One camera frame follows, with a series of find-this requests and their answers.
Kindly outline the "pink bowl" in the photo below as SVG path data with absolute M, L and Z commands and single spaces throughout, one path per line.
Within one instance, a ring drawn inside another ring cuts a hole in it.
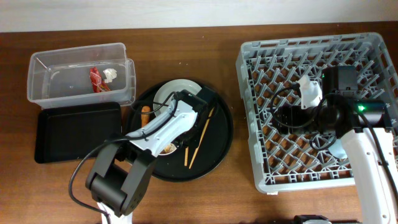
M 169 155 L 169 154 L 173 153 L 176 149 L 177 149 L 177 147 L 175 146 L 175 144 L 170 143 L 161 151 L 160 155 L 162 155 L 162 156 Z

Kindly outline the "light blue plastic cup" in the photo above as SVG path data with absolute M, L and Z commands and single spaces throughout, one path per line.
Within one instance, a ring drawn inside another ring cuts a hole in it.
M 346 159 L 348 157 L 341 144 L 334 143 L 328 150 L 330 154 L 337 159 Z

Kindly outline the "white tissue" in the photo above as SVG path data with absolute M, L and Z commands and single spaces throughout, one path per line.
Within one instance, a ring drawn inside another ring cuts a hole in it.
M 111 83 L 115 78 L 117 78 L 117 71 L 113 68 L 107 68 L 103 71 L 105 74 L 105 83 Z

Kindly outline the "red snack wrapper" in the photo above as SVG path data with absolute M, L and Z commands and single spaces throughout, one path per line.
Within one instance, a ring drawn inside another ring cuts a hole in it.
M 95 93 L 110 91 L 96 67 L 90 68 L 90 80 Z

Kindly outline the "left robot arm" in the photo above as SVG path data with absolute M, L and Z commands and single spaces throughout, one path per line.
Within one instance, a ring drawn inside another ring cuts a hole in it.
M 173 141 L 196 142 L 217 97 L 207 87 L 196 95 L 175 92 L 168 108 L 146 126 L 106 141 L 86 179 L 93 199 L 117 217 L 132 213 L 146 193 L 157 157 Z

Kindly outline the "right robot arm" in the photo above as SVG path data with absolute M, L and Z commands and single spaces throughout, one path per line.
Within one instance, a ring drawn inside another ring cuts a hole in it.
M 298 106 L 270 106 L 281 134 L 333 133 L 353 171 L 363 223 L 397 223 L 397 167 L 393 125 L 382 100 L 359 97 L 353 66 L 322 70 L 320 83 L 304 75 L 289 87 Z

